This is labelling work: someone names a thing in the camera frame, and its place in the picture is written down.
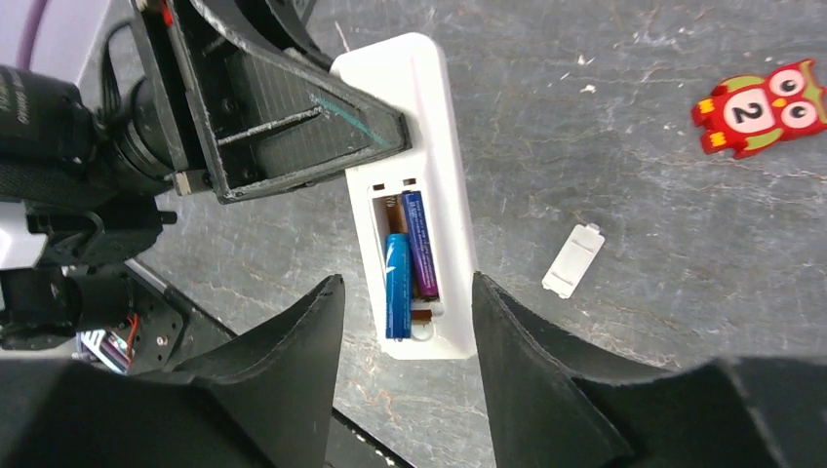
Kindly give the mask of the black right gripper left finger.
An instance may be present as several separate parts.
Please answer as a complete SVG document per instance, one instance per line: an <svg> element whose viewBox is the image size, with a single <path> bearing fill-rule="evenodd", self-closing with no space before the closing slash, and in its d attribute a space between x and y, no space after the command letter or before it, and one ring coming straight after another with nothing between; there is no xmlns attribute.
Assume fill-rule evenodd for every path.
<svg viewBox="0 0 827 468"><path fill-rule="evenodd" d="M5 467L320 467L345 287L172 370L124 376L71 359L1 363Z"/></svg>

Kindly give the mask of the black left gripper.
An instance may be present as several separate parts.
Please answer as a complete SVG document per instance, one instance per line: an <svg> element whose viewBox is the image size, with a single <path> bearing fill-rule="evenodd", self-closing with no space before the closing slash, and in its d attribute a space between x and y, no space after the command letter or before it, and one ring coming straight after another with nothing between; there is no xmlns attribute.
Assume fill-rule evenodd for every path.
<svg viewBox="0 0 827 468"><path fill-rule="evenodd" d="M103 40L95 109L74 84L2 65L2 202L87 211L119 197L213 189L230 204L411 148L401 111L278 49L239 2L137 1ZM181 72L157 58L123 94L109 46L123 29L153 57L151 40L169 31Z"/></svg>

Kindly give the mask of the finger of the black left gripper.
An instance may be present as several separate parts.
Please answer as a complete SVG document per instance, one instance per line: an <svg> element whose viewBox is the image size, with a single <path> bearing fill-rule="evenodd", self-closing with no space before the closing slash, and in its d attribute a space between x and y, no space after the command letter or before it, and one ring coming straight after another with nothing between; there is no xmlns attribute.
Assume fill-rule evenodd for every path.
<svg viewBox="0 0 827 468"><path fill-rule="evenodd" d="M295 49L313 64L329 71L333 59L312 39L293 1L240 1L245 18L278 49Z"/></svg>

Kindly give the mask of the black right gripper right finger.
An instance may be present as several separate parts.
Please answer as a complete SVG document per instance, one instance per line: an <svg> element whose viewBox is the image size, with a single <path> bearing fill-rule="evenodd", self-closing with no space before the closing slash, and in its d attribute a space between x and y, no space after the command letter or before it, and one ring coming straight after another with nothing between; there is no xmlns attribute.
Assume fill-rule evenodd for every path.
<svg viewBox="0 0 827 468"><path fill-rule="evenodd" d="M476 273L473 325L500 467L822 467L824 357L671 371L565 331Z"/></svg>

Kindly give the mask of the white remote control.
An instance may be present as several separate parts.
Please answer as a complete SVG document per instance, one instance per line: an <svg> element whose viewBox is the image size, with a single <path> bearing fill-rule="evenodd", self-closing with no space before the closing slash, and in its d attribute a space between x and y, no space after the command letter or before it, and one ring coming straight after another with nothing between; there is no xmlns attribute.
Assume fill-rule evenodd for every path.
<svg viewBox="0 0 827 468"><path fill-rule="evenodd" d="M332 73L403 112L410 149L346 172L352 213L383 352L397 360L462 360L475 355L471 286L477 269L465 174L457 139L447 61L442 48L406 33L345 53ZM422 197L437 292L416 298L419 320L409 339L386 337L386 239L404 221L398 198Z"/></svg>

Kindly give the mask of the white battery cover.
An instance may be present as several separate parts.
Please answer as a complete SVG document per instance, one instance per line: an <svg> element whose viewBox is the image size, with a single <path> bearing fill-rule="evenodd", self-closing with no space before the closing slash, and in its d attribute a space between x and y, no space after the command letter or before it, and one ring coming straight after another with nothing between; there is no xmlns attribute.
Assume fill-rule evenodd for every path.
<svg viewBox="0 0 827 468"><path fill-rule="evenodd" d="M594 223L576 225L541 280L545 290L570 298L605 243Z"/></svg>

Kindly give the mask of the purple blue AAA battery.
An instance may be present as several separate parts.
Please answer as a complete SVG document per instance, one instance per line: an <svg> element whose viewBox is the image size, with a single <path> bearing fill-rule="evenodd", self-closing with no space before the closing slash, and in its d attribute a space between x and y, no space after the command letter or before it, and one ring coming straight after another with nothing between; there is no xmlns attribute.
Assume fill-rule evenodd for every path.
<svg viewBox="0 0 827 468"><path fill-rule="evenodd" d="M425 298L438 297L439 288L421 193L406 191L400 198L408 227L419 294Z"/></svg>

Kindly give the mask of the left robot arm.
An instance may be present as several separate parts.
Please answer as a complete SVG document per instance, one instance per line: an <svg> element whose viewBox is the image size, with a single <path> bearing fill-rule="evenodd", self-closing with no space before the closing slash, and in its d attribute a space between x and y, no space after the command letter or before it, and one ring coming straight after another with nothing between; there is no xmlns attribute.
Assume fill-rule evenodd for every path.
<svg viewBox="0 0 827 468"><path fill-rule="evenodd" d="M143 75L122 92L108 45L99 104L70 83L1 70L1 344L126 327L113 370L149 350L152 306L126 262L177 221L168 191L222 204L279 195L408 150L404 114L332 73L291 1L136 1Z"/></svg>

